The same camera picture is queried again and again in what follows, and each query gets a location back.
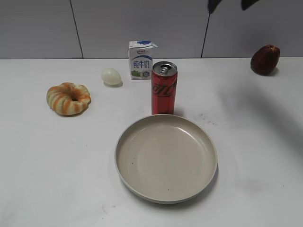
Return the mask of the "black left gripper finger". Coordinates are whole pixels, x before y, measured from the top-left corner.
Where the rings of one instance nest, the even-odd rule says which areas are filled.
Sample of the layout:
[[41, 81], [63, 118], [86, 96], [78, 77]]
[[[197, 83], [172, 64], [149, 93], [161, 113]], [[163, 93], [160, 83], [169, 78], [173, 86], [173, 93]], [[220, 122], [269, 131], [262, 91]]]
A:
[[241, 8], [242, 10], [247, 10], [249, 7], [251, 7], [258, 1], [259, 0], [241, 0]]

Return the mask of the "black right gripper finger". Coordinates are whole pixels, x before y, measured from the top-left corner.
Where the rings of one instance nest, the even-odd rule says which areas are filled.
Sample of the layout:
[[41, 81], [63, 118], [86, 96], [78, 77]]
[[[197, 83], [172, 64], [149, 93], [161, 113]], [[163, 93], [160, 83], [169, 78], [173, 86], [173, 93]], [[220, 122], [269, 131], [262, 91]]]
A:
[[208, 0], [207, 8], [209, 13], [214, 13], [217, 6], [220, 4], [222, 0]]

